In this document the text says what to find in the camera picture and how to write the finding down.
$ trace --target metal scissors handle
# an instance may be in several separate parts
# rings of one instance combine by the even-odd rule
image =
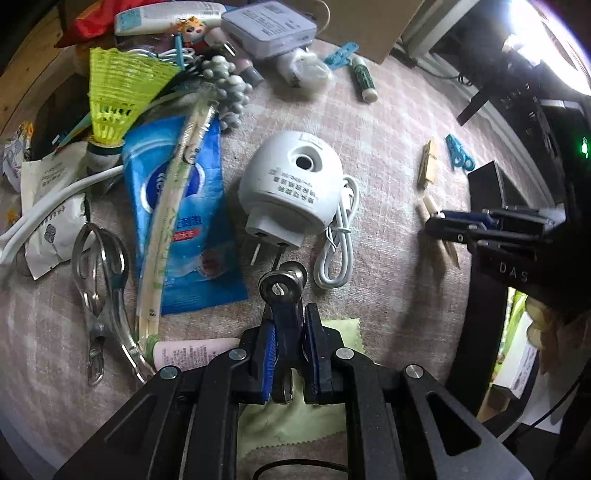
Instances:
[[[88,252],[84,252],[90,234],[94,234],[94,241]],[[154,375],[154,369],[145,360],[129,328],[124,306],[129,256],[121,240],[94,223],[85,224],[74,242],[72,275],[85,310],[88,384],[96,385],[104,375],[103,345],[107,337],[119,343],[134,376],[146,383]]]

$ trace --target blue clothes clip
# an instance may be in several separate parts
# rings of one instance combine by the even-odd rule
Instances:
[[[456,137],[449,134],[445,138],[445,142],[454,167],[463,168],[466,171],[472,171],[476,168],[476,162],[466,153],[464,147]]]
[[[351,63],[350,56],[359,50],[359,45],[355,42],[347,42],[342,47],[328,55],[323,62],[328,65],[331,70],[336,70],[341,67],[346,67]]]

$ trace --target blue plastic clip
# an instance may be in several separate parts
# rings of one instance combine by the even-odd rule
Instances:
[[[449,134],[445,138],[445,142],[454,167],[463,168],[466,171],[472,171],[476,168],[476,162],[466,153],[463,145],[456,137]]]
[[[323,61],[331,70],[336,70],[341,67],[346,67],[351,63],[350,56],[359,50],[359,45],[355,42],[347,42],[342,47],[327,56]]]
[[[174,36],[174,48],[177,51],[177,65],[184,70],[184,58],[183,58],[183,38],[180,33]]]

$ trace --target red package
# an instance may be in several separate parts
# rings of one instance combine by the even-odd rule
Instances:
[[[113,31],[115,15],[166,0],[99,0],[84,10],[56,43],[56,48],[84,43]]]

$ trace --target white lotion bottle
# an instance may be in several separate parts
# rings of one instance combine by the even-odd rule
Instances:
[[[174,365],[183,372],[193,368],[205,367],[212,358],[236,348],[239,343],[238,338],[156,342],[153,351],[154,366],[158,371],[167,365]]]

